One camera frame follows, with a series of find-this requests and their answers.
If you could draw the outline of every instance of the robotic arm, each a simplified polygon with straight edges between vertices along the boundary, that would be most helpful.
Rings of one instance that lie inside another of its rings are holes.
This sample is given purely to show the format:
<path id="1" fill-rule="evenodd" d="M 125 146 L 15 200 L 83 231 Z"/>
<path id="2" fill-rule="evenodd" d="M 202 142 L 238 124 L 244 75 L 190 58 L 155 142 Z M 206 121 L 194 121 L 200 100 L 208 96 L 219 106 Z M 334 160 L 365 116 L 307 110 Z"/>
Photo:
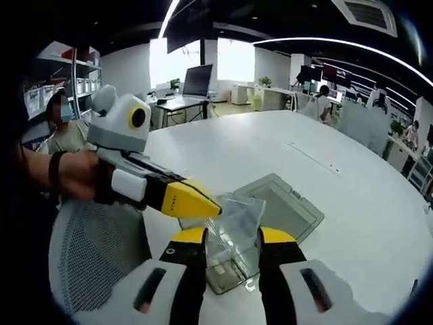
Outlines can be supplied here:
<path id="1" fill-rule="evenodd" d="M 150 161 L 143 151 L 149 135 L 151 109 L 131 94 L 120 97 L 113 86 L 102 87 L 93 99 L 87 141 L 97 155 L 114 166 L 112 190 L 143 210 L 150 206 L 176 218 L 214 217 L 221 207 L 188 179 Z"/>

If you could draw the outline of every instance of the hand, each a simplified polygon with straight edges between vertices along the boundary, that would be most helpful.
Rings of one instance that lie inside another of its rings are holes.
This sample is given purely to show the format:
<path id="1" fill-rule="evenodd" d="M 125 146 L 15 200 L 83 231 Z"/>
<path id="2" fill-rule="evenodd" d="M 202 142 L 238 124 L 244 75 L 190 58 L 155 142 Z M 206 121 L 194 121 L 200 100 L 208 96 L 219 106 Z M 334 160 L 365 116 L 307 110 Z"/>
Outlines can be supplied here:
<path id="1" fill-rule="evenodd" d="M 94 200 L 96 185 L 104 185 L 110 192 L 112 170 L 105 169 L 105 175 L 101 175 L 100 167 L 101 161 L 94 152 L 80 150 L 64 154 L 59 163 L 61 190 L 79 200 Z"/>

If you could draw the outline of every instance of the plastic bag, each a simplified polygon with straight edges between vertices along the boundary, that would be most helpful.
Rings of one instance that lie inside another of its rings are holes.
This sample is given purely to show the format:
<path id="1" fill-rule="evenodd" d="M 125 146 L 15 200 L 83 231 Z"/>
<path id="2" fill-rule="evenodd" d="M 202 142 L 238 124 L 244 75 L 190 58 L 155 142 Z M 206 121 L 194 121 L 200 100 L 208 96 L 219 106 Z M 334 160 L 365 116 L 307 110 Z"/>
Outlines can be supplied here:
<path id="1" fill-rule="evenodd" d="M 222 194 L 215 201 L 223 208 L 218 217 L 179 220 L 181 227 L 208 228 L 206 257 L 212 267 L 250 250 L 256 241 L 266 201 L 232 193 Z"/>

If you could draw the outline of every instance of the window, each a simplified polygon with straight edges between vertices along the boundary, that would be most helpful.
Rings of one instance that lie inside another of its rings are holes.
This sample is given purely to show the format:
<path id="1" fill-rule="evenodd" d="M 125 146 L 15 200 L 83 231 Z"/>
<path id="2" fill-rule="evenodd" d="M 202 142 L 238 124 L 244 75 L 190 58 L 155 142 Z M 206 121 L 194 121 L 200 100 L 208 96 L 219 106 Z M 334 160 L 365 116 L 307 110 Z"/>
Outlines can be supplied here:
<path id="1" fill-rule="evenodd" d="M 150 41 L 150 87 L 179 78 L 185 81 L 188 68 L 200 65 L 200 42 L 195 41 L 167 54 L 167 39 Z"/>
<path id="2" fill-rule="evenodd" d="M 254 46 L 233 39 L 218 39 L 218 80 L 254 81 Z"/>

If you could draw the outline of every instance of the face mask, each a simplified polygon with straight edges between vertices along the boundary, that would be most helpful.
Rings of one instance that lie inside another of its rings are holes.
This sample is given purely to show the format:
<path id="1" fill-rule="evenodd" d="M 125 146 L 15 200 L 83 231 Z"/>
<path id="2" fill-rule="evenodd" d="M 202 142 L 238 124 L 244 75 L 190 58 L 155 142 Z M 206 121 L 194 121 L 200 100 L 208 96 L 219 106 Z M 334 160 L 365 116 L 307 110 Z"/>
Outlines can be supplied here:
<path id="1" fill-rule="evenodd" d="M 60 107 L 60 118 L 63 123 L 67 123 L 72 119 L 72 110 L 69 104 L 62 104 Z"/>

